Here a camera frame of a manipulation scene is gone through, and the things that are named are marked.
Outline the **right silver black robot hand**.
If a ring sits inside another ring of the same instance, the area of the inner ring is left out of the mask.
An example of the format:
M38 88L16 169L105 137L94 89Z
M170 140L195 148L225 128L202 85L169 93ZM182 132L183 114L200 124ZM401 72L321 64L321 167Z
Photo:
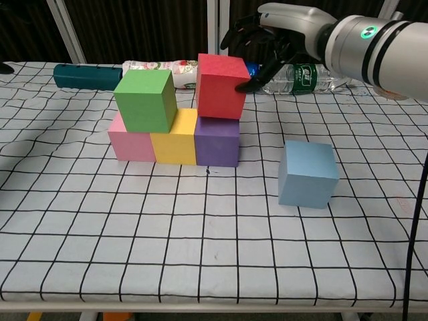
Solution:
M240 56L254 43L270 43L273 52L260 71L235 90L250 93L262 89L296 54L306 54L321 62L325 53L320 39L335 23L333 16L319 8L284 3L265 3L253 15L238 19L223 37L221 49L227 49L236 40L234 55Z

